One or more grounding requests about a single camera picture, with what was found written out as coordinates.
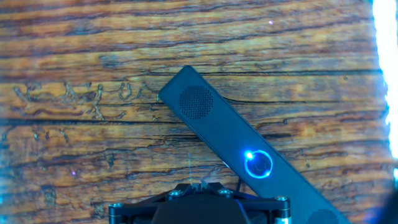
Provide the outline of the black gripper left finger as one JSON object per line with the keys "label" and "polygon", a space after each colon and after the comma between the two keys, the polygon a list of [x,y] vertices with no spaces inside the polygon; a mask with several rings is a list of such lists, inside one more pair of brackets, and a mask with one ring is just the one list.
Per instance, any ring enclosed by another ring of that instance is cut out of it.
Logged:
{"label": "black gripper left finger", "polygon": [[112,203],[108,205],[109,224],[134,223],[139,216],[153,217],[165,202],[192,195],[201,190],[201,184],[178,184],[174,189],[138,203]]}

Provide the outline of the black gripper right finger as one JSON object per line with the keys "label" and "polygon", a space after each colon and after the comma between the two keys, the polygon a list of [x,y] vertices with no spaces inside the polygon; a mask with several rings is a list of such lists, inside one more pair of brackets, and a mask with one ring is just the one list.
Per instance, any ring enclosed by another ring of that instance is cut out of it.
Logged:
{"label": "black gripper right finger", "polygon": [[260,198],[240,191],[241,186],[240,182],[233,189],[219,182],[201,183],[200,193],[209,196],[202,206],[206,223],[291,223],[287,197]]}

